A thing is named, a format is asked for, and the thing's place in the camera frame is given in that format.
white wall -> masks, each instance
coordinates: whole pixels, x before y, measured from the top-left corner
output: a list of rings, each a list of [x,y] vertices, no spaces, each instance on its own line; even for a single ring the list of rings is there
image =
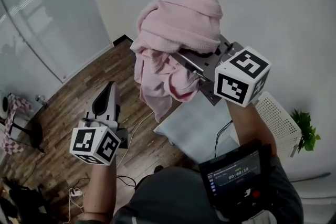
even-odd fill
[[[151,0],[96,0],[110,38],[136,38],[136,19]],[[266,85],[288,111],[309,111],[322,140],[301,151],[290,176],[326,172],[336,166],[336,0],[219,0],[222,34],[252,46],[274,65]]]
[[[336,212],[336,170],[325,178],[293,183],[302,198],[305,223],[327,223]]]

power cable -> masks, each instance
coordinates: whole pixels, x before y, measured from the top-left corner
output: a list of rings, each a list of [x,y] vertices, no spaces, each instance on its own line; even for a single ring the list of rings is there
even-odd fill
[[[81,211],[82,213],[84,214],[84,211],[83,211],[83,207],[84,207],[84,204],[82,206],[78,205],[73,199],[72,197],[76,197],[77,195],[75,194],[75,191],[79,191],[79,195],[78,196],[83,196],[83,199],[84,199],[84,193],[81,191],[81,189],[79,188],[76,188],[76,189],[73,189],[73,188],[69,188],[68,190],[68,194],[69,194],[69,220],[68,222],[63,222],[63,224],[67,224],[70,222],[71,220],[71,214],[70,214],[70,202],[72,202],[74,205],[76,205]]]
[[[83,179],[88,179],[88,180],[90,180],[90,177],[83,177],[83,178],[78,179],[77,182],[76,182],[76,183],[74,184],[74,186],[72,187],[72,189],[75,189],[75,187],[78,185],[78,183],[79,183],[81,180],[83,180]]]
[[[28,181],[28,179],[29,179],[29,178],[31,177],[31,175],[34,173],[34,171],[35,171],[35,169],[36,169],[36,166],[37,166],[37,163],[38,163],[44,156],[46,156],[45,153],[43,153],[43,156],[41,156],[41,158],[38,159],[38,160],[36,161],[35,166],[34,166],[32,172],[31,172],[31,174],[27,177],[26,181],[25,181],[22,185],[24,185],[24,184]]]
[[[26,146],[30,146],[30,147],[32,147],[32,148],[35,148],[35,147],[33,147],[32,145],[29,145],[29,144],[26,144],[26,143],[24,143],[24,142],[15,140],[15,139],[13,139],[13,138],[9,138],[9,139],[10,139],[10,140],[13,140],[14,142],[16,142],[16,143],[18,143],[18,144],[24,144],[24,145],[26,145]]]
[[[216,144],[215,144],[215,158],[217,155],[217,144],[218,144],[218,139],[221,136],[221,134],[230,126],[230,124],[232,123],[232,120],[230,120],[218,133],[217,133],[217,137],[216,137]]]
[[[145,118],[144,118],[144,119],[137,125],[137,127],[134,127],[134,128],[132,129],[132,131],[131,131],[132,136],[131,136],[131,139],[130,139],[130,144],[129,144],[128,149],[126,150],[125,154],[122,156],[121,160],[119,161],[119,163],[118,163],[118,165],[117,165],[117,169],[118,169],[119,165],[121,164],[122,160],[125,158],[125,156],[126,156],[128,150],[129,150],[130,147],[131,147],[132,139],[133,139],[133,136],[134,136],[135,132],[136,132],[137,129],[140,127],[140,125],[144,122],[144,120],[146,120],[146,119],[147,119],[150,115],[152,115],[152,114],[153,114],[153,112],[150,113],[147,117],[145,117]]]
[[[134,186],[127,184],[124,180],[121,179],[121,177],[129,178],[130,180],[132,180],[134,182]],[[135,182],[135,180],[132,177],[129,177],[129,176],[117,176],[117,178],[120,179],[121,181],[123,181],[125,183],[125,185],[127,185],[127,186],[130,186],[130,187],[133,187],[133,188],[136,188],[136,186],[137,186],[136,185],[137,183]]]

power strip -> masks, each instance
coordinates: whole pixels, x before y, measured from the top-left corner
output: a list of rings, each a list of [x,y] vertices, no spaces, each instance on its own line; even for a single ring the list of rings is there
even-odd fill
[[[77,196],[81,196],[83,193],[81,190],[77,189],[77,190],[72,190],[70,192],[70,196],[71,197],[77,197]]]

wooden floor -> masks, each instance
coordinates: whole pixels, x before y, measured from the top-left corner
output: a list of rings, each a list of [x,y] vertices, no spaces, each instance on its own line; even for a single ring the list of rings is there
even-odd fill
[[[130,42],[124,41],[109,50],[71,79],[50,101],[48,107],[40,110],[35,119],[42,125],[44,140],[39,151],[23,146],[24,152],[7,157],[2,164],[2,176],[15,179],[20,184],[36,188],[45,186],[44,197],[51,202],[53,213],[61,221],[68,221],[68,189],[80,178],[89,177],[92,166],[69,154],[71,132],[90,97],[108,81],[115,81],[121,91],[120,122],[132,130],[137,123],[151,113],[151,110],[139,100],[139,85],[134,82],[133,58],[129,50]],[[179,104],[174,103],[170,113]],[[118,175],[130,176],[139,182],[144,176],[153,173],[157,165],[171,166],[180,163],[185,157],[175,146],[171,146],[166,137],[153,133],[157,123],[152,114],[135,133],[131,147],[117,170]],[[117,163],[125,150],[117,152]],[[88,184],[81,180],[76,187],[83,191]],[[117,208],[125,205],[134,189],[117,181]],[[71,223],[78,219],[79,208],[71,205]]]

potted plant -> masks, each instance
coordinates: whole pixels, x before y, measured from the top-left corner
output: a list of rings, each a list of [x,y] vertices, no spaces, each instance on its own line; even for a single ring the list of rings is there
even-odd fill
[[[300,127],[302,133],[298,152],[300,152],[302,148],[305,148],[306,151],[313,151],[316,140],[321,140],[321,137],[319,134],[316,134],[316,128],[310,125],[310,114],[294,109],[290,116]]]

